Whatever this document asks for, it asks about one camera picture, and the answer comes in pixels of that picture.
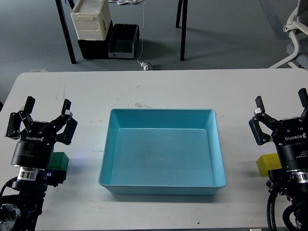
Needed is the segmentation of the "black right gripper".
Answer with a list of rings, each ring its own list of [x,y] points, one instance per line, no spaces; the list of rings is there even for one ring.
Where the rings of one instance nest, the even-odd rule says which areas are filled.
[[[308,93],[301,88],[298,95],[304,108],[300,117],[277,120],[265,112],[261,96],[255,99],[257,108],[249,120],[249,126],[258,145],[273,141],[284,171],[308,169]],[[272,131],[265,133],[260,123]]]

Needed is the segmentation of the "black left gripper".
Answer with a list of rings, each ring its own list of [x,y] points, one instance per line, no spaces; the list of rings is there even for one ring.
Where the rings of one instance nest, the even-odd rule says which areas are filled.
[[[51,122],[33,121],[31,117],[35,99],[28,96],[22,110],[10,114],[5,136],[17,140],[11,165],[47,169],[56,142],[70,145],[77,121],[70,112],[71,102],[64,100],[61,114]],[[20,131],[21,123],[25,129]]]

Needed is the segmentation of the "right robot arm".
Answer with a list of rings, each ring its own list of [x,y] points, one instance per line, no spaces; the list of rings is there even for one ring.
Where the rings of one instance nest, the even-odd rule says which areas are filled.
[[[267,223],[271,231],[277,229],[275,202],[278,195],[285,195],[291,202],[282,213],[286,228],[290,231],[308,229],[308,93],[298,92],[304,108],[301,116],[276,120],[265,112],[261,96],[255,101],[257,108],[249,120],[256,143],[275,144],[281,168],[269,171]]]

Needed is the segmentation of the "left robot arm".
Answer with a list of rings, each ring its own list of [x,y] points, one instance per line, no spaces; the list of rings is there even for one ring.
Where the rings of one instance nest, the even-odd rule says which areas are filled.
[[[32,119],[34,104],[29,96],[23,109],[10,114],[6,137],[18,141],[11,165],[18,167],[19,173],[0,191],[2,231],[35,230],[48,186],[57,187],[66,179],[69,158],[64,152],[55,152],[54,145],[71,144],[77,127],[71,102],[66,99],[61,114],[51,122]]]

